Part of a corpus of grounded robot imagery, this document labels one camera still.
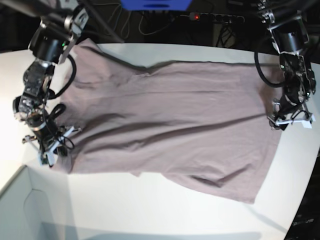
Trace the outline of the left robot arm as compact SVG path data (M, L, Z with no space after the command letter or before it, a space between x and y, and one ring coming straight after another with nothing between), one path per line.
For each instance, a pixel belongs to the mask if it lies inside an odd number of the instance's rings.
M288 125L301 123L311 128L314 115L307 102L316 92L315 74L311 67L311 43L303 21L303 13L315 4L314 0L260 0L256 14L269 32L257 48L272 41L279 54L282 82L271 82L263 74L259 63L259 50L254 52L254 63L262 81L271 88L281 88L280 99L272 101L272 113L267 118L274 130L285 130Z

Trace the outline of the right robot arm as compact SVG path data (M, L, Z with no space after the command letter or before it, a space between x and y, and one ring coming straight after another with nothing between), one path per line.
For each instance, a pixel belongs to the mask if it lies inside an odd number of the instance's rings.
M37 0L34 4L19 0L17 5L27 13L40 16L41 21L28 46L35 59L23 74L24 89L22 95L13 100L13 114L33 132L22 142L35 148L40 164L53 166L57 156L67 156L74 148L68 137L75 128L57 126L57 118L66 110L63 103L51 112L46 110L46 105L49 100L59 98L75 79L77 66L70 51L89 16L79 0ZM55 68L65 60L71 63L71 76L59 92L54 92L50 85Z

